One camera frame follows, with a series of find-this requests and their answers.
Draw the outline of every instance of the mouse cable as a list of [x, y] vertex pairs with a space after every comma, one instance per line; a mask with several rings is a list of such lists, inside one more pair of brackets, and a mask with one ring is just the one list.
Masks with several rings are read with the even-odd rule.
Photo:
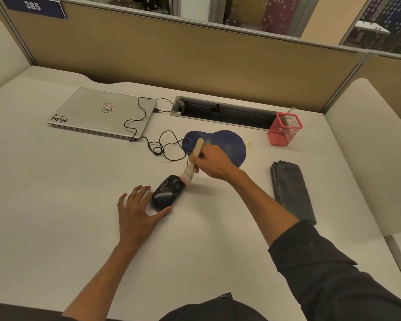
[[[156, 113], [170, 113], [170, 112], [174, 109], [174, 104], [173, 104], [172, 101], [170, 101], [169, 99], [166, 99], [166, 98], [154, 99], [154, 98], [147, 98], [147, 97], [139, 97], [138, 100], [137, 100], [137, 104], [138, 104], [138, 107], [140, 107], [140, 108], [144, 111], [144, 117], [141, 118], [141, 119], [127, 119], [127, 120], [123, 123], [123, 126], [124, 126], [125, 128], [135, 131], [135, 132], [134, 132], [134, 135], [133, 135], [133, 136], [131, 137], [131, 139], [129, 140], [129, 143], [131, 143], [131, 142], [137, 140], [137, 139], [134, 139], [134, 136], [137, 134], [137, 129], [136, 129], [135, 127], [128, 127], [128, 126], [126, 126], [126, 124], [127, 124], [128, 122], [131, 122], [131, 121], [143, 121], [143, 120], [147, 117], [147, 112], [146, 112], [146, 110], [145, 110], [143, 107], [141, 107], [141, 105], [140, 105], [140, 99], [148, 99], [148, 100], [167, 100], [167, 101], [169, 101], [169, 102], [172, 104], [172, 109], [171, 109], [171, 110], [169, 110], [169, 111], [162, 111], [162, 110], [159, 110], [159, 111], [156, 111]], [[162, 139], [163, 134], [165, 134], [166, 132], [171, 132], [172, 135], [175, 137], [176, 142], [174, 142], [174, 143], [162, 144], [161, 139]], [[150, 141], [148, 140], [148, 138], [145, 137], [145, 136], [141, 136], [139, 139], [146, 139], [146, 140], [147, 140], [148, 149], [149, 149], [150, 152], [152, 152], [155, 156], [160, 156], [160, 155], [163, 154], [163, 156], [165, 157], [166, 160], [172, 161], [172, 162], [174, 162], [174, 161], [180, 161], [180, 160], [182, 160], [182, 159], [184, 159], [184, 158], [186, 157], [186, 155], [187, 155], [187, 154], [186, 154], [186, 151], [184, 151], [184, 149], [182, 148], [182, 145], [180, 144], [180, 142], [183, 141], [183, 140], [189, 140], [189, 141], [190, 141], [190, 139], [187, 139], [187, 138], [186, 138], [186, 139], [180, 139], [180, 140], [179, 140], [179, 139], [176, 137], [176, 135], [174, 134], [174, 132], [171, 131], [171, 130], [166, 130], [165, 132], [163, 132], [162, 134], [160, 134], [160, 136], [159, 136], [159, 141], [158, 141], [158, 142], [156, 142], [156, 141], [151, 141], [151, 142], [150, 142]], [[175, 159], [175, 160], [174, 160], [174, 159], [170, 159], [170, 158], [168, 158], [168, 157], [165, 155], [165, 147], [167, 147], [168, 145], [174, 145], [174, 144], [178, 144], [179, 147], [184, 151], [184, 156], [182, 156], [182, 157], [179, 158], [179, 159]]]

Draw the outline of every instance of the person's left hand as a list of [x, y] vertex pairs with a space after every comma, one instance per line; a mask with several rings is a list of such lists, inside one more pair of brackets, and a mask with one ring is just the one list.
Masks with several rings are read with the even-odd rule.
[[141, 245], [150, 237], [154, 227], [164, 218], [171, 210], [172, 206], [166, 207], [155, 215], [146, 214], [146, 206], [151, 200], [153, 193], [147, 194], [143, 199], [150, 186], [137, 186], [128, 197], [126, 206], [123, 200], [126, 198], [124, 193], [119, 198], [119, 232], [120, 241], [118, 247], [128, 250], [138, 250]]

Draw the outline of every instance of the black shirt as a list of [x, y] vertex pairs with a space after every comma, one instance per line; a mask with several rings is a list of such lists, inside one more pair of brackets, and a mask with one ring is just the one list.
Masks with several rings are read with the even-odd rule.
[[[269, 248], [308, 321], [401, 321], [401, 300], [359, 271], [352, 259], [307, 222], [284, 232]], [[69, 321], [58, 318], [56, 321]], [[161, 321], [265, 321], [230, 293], [178, 308]]]

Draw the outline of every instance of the hand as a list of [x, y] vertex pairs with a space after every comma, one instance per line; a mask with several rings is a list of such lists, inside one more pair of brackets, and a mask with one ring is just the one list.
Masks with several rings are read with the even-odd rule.
[[137, 186], [128, 197], [126, 206], [123, 200], [126, 198], [124, 193], [119, 198], [119, 233], [120, 241], [118, 247], [123, 250], [138, 250], [141, 245], [150, 237], [154, 227], [171, 210], [172, 206], [166, 207], [155, 215], [146, 214], [146, 206], [151, 200], [152, 192], [143, 199], [150, 186]]
[[190, 156], [189, 160], [196, 165], [196, 173], [201, 169], [208, 176], [224, 181], [229, 181], [240, 171], [218, 145], [204, 145], [200, 156]]

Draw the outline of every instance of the black mouse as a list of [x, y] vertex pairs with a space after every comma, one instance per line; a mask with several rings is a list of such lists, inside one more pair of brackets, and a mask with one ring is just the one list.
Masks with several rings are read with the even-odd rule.
[[171, 206], [184, 188], [186, 188], [186, 185], [178, 176], [169, 176], [153, 193], [153, 197], [151, 198], [153, 206], [158, 210]]

